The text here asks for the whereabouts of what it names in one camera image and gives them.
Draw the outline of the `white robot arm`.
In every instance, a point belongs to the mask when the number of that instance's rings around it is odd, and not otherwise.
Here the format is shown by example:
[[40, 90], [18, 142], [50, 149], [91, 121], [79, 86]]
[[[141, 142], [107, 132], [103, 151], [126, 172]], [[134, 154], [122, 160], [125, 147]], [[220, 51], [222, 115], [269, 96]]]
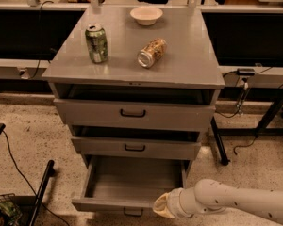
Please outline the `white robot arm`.
[[190, 218], [236, 208], [283, 225], [283, 191], [236, 188], [211, 179], [175, 188], [156, 199], [153, 211], [165, 218]]

